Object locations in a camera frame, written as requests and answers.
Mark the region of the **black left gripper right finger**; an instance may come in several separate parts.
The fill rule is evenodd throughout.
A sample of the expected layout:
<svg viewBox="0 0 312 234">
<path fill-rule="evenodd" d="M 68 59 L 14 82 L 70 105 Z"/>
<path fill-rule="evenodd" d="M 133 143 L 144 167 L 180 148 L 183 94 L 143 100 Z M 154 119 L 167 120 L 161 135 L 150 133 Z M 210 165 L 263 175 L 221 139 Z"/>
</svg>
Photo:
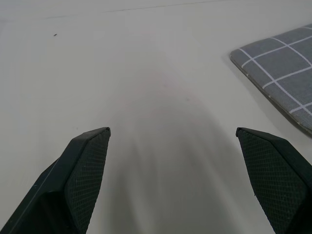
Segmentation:
<svg viewBox="0 0 312 234">
<path fill-rule="evenodd" d="M 236 130 L 253 192 L 276 234 L 312 232 L 312 166 L 285 139 Z"/>
</svg>

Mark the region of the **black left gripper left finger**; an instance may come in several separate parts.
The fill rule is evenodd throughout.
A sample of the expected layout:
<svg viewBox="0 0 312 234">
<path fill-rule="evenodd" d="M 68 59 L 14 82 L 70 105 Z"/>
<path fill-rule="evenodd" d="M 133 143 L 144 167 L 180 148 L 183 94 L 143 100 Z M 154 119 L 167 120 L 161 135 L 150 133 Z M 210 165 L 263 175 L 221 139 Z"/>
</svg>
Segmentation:
<svg viewBox="0 0 312 234">
<path fill-rule="evenodd" d="M 37 178 L 2 234 L 84 234 L 99 195 L 109 127 L 73 138 Z"/>
</svg>

